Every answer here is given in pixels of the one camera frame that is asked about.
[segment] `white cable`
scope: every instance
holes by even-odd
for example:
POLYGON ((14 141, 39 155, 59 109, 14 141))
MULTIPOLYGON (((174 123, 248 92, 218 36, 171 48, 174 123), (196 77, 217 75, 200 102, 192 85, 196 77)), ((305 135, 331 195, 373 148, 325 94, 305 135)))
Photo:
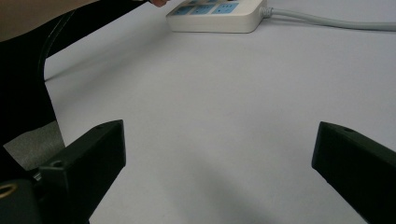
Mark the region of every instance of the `white cable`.
POLYGON ((317 16, 311 16, 300 12, 293 12, 272 7, 262 8, 262 16, 271 18, 273 15, 292 17, 304 21, 312 21, 319 25, 354 29, 354 30, 374 30, 374 31, 396 31, 396 22, 359 22, 359 21, 337 21, 317 16))

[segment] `person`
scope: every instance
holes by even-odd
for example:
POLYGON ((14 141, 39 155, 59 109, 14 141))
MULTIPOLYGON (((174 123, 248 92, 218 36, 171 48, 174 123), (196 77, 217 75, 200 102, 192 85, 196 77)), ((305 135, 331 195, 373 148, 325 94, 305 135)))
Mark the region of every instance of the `person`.
MULTIPOLYGON (((0 0, 0 42, 26 34, 68 11, 97 1, 0 0)), ((169 0, 150 0, 156 7, 165 6, 167 1, 169 0)))

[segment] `power strip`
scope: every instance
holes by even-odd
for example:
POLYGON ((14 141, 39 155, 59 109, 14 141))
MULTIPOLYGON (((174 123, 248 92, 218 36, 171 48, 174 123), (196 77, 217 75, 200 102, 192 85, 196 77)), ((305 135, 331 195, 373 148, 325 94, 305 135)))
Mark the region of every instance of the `power strip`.
POLYGON ((166 15, 175 32, 250 33, 267 0, 186 0, 166 15))

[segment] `white surface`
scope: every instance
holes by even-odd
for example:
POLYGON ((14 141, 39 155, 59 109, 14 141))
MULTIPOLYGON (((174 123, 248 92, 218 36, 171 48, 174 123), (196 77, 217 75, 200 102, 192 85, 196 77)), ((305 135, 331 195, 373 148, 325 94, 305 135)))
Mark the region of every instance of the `white surface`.
MULTIPOLYGON (((271 19, 172 33, 146 4, 47 61, 66 144, 123 119, 127 166, 92 216, 117 223, 364 223, 311 168, 321 120, 396 148, 396 34, 271 19)), ((350 21, 396 2, 269 1, 350 21)))
POLYGON ((166 15, 172 31, 177 32, 215 32, 215 33, 250 33, 262 21, 262 9, 267 6, 266 0, 186 0, 166 15), (236 6, 230 11, 229 6, 236 6), (180 14, 181 8, 189 8, 180 14), (211 7, 205 14, 200 7, 211 7), (230 12, 216 13, 219 8, 227 7, 230 12))

